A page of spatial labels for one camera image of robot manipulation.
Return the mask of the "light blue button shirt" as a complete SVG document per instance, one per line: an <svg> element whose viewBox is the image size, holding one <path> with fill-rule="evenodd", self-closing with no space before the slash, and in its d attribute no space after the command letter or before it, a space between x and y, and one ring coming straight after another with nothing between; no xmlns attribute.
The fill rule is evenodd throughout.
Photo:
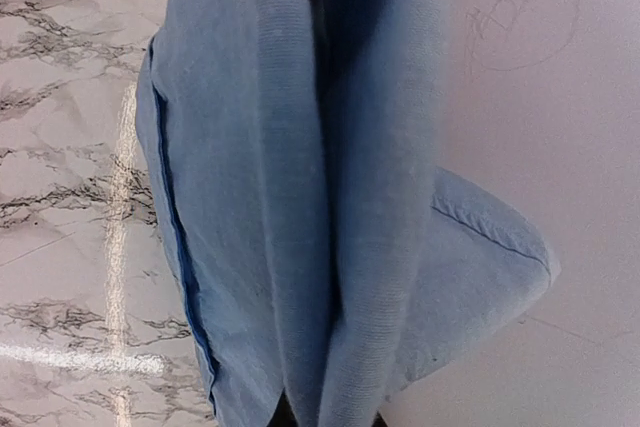
<svg viewBox="0 0 640 427"><path fill-rule="evenodd" d="M449 0L168 0L136 131L222 426L377 426L559 266L436 164Z"/></svg>

